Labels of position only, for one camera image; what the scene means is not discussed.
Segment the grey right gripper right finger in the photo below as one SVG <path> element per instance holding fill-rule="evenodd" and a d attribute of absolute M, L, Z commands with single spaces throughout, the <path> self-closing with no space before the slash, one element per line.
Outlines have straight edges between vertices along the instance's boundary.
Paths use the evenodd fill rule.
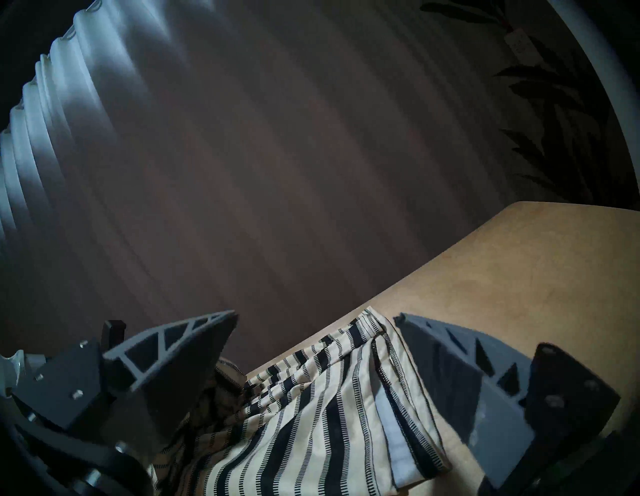
<path fill-rule="evenodd" d="M 484 473 L 480 488 L 557 488 L 620 395 L 555 344 L 532 358 L 498 338 L 409 313 L 395 317 L 434 407 Z"/>

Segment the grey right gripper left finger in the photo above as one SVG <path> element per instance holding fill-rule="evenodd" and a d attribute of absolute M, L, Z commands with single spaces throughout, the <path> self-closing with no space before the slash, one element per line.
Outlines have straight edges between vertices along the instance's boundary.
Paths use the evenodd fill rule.
<path fill-rule="evenodd" d="M 21 377 L 12 398 L 76 439 L 158 453 L 196 405 L 237 323 L 227 310 L 146 329 L 106 351 L 84 340 Z"/>

